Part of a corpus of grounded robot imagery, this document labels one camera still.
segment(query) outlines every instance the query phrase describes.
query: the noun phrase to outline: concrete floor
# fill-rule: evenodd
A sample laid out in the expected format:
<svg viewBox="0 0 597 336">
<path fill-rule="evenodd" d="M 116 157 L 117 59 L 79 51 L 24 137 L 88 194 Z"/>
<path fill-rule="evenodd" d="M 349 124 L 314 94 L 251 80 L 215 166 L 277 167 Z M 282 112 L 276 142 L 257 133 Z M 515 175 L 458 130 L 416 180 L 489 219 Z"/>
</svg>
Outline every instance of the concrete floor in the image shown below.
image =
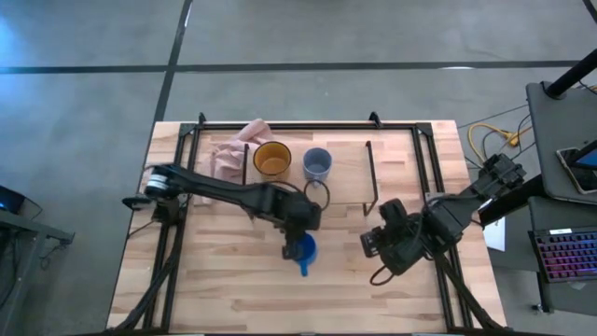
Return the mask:
<svg viewBox="0 0 597 336">
<path fill-rule="evenodd" d="M 0 1 L 0 67 L 166 64 L 183 0 Z M 195 0 L 179 63 L 577 60 L 597 46 L 580 0 Z M 177 74 L 166 120 L 455 119 L 525 104 L 565 68 Z M 0 75 L 0 184 L 76 240 L 39 272 L 26 335 L 103 329 L 164 75 Z M 597 77 L 587 82 L 597 82 Z M 525 108 L 490 120 L 514 131 Z M 465 154 L 474 159 L 461 131 Z M 475 134 L 480 141 L 482 132 Z M 530 133 L 523 144 L 533 142 Z M 492 138 L 488 151 L 501 144 Z M 506 149 L 513 155 L 516 149 Z M 539 173 L 531 149 L 517 159 Z M 510 327 L 590 334 L 597 320 L 534 315 L 535 277 L 495 269 Z"/>
</svg>

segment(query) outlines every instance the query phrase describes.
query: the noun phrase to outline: rgb keyboard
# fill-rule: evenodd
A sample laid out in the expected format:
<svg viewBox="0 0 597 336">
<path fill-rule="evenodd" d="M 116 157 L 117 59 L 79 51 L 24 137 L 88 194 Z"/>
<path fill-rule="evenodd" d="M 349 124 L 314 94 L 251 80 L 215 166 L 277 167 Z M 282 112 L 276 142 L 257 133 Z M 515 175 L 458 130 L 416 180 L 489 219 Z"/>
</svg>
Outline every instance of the rgb keyboard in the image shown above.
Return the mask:
<svg viewBox="0 0 597 336">
<path fill-rule="evenodd" d="M 529 231 L 550 283 L 597 279 L 597 228 Z"/>
</svg>

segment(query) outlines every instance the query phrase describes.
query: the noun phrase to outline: pink cloth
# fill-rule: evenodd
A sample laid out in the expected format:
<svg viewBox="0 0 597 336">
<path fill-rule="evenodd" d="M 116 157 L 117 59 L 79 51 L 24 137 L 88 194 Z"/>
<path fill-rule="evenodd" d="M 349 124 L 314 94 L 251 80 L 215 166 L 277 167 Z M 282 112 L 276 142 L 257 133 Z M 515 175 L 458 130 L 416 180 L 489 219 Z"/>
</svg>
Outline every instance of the pink cloth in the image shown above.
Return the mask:
<svg viewBox="0 0 597 336">
<path fill-rule="evenodd" d="M 270 126 L 262 119 L 255 119 L 212 151 L 210 174 L 212 177 L 241 184 L 243 181 L 244 144 L 255 151 L 260 145 L 271 141 Z M 247 164 L 253 164 L 247 158 Z"/>
</svg>

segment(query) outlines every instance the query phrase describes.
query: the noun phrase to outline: gray cup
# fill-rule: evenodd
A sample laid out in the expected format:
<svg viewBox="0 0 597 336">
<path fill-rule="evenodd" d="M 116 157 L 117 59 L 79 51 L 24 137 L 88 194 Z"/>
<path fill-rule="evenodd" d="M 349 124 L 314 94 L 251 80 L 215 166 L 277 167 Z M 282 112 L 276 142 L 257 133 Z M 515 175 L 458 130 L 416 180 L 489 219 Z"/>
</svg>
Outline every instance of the gray cup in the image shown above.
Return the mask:
<svg viewBox="0 0 597 336">
<path fill-rule="evenodd" d="M 311 148 L 302 158 L 302 170 L 308 180 L 325 181 L 332 168 L 332 156 L 323 148 Z"/>
</svg>

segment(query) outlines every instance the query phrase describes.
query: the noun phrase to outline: cup handle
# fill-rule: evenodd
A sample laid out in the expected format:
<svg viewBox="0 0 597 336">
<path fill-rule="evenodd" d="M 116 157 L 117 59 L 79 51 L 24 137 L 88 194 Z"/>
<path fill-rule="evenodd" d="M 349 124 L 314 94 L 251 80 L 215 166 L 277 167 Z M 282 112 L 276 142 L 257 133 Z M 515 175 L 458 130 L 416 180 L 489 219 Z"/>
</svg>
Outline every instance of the cup handle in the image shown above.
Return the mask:
<svg viewBox="0 0 597 336">
<path fill-rule="evenodd" d="M 300 263 L 300 274 L 301 274 L 302 276 L 307 276 L 307 275 L 309 275 L 309 272 L 307 271 L 307 263 L 306 263 L 306 262 L 304 262 L 304 261 L 302 261 L 302 262 Z"/>
</svg>

